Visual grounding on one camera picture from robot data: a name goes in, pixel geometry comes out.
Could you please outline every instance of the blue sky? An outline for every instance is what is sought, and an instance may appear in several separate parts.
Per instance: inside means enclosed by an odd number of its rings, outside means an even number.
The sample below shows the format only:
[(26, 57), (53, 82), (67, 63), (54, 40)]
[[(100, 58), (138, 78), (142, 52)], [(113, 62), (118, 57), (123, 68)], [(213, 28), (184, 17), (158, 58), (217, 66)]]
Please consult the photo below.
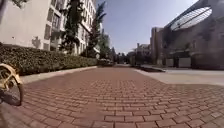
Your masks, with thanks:
[(164, 27), (197, 0), (106, 0), (103, 25), (116, 52), (149, 44), (152, 27)]

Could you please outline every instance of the white building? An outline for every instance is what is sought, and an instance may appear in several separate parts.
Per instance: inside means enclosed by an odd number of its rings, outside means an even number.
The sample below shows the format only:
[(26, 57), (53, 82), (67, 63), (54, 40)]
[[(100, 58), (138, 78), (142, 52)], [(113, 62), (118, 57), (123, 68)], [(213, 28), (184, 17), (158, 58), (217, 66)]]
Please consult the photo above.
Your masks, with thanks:
[[(0, 42), (55, 51), (60, 40), (50, 40), (54, 31), (64, 30), (66, 18), (59, 12), (68, 0), (29, 0), (20, 9), (8, 1), (2, 14)], [(80, 54), (88, 45), (88, 35), (96, 12), (95, 0), (82, 0), (85, 20), (79, 27)]]

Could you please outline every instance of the walkway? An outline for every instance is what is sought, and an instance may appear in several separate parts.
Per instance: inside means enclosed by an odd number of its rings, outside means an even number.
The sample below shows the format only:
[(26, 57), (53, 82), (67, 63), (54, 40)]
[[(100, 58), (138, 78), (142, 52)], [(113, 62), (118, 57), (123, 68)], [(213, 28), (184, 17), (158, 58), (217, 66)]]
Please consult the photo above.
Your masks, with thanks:
[(217, 128), (224, 88), (166, 85), (129, 68), (100, 68), (25, 88), (22, 107), (1, 105), (6, 128)]

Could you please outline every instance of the bush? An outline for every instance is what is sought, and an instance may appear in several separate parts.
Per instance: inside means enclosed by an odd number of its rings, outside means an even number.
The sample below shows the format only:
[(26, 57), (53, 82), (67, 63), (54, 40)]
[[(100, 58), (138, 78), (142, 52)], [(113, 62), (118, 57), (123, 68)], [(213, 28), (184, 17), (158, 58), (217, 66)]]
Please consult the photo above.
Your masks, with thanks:
[(97, 60), (3, 44), (0, 45), (0, 63), (12, 66), (20, 75), (31, 75), (95, 66), (97, 65)]

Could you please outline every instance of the tree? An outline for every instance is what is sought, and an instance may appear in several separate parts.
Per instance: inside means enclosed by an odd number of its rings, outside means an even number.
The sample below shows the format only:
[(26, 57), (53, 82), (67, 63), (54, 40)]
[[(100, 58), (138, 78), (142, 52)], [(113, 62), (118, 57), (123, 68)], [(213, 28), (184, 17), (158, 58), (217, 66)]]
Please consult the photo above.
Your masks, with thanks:
[(67, 9), (60, 10), (62, 14), (66, 17), (67, 21), (65, 24), (65, 31), (54, 32), (51, 35), (52, 39), (62, 38), (62, 43), (59, 50), (65, 50), (68, 54), (73, 53), (75, 44), (80, 45), (80, 41), (77, 37), (79, 25), (83, 20), (82, 16), (82, 5), (81, 0), (70, 0)]
[(98, 5), (96, 14), (93, 19), (92, 29), (89, 35), (89, 45), (87, 49), (82, 53), (82, 56), (86, 57), (95, 57), (92, 53), (94, 53), (94, 47), (99, 44), (100, 41), (100, 24), (103, 22), (103, 18), (106, 16), (104, 13), (106, 2), (101, 3)]
[(104, 31), (101, 33), (101, 37), (99, 40), (99, 46), (100, 46), (100, 57), (108, 59), (110, 56), (110, 37), (107, 34), (104, 34)]
[(116, 57), (116, 51), (115, 51), (114, 47), (112, 47), (112, 49), (111, 49), (111, 56), (112, 56), (112, 61), (116, 62), (117, 57)]

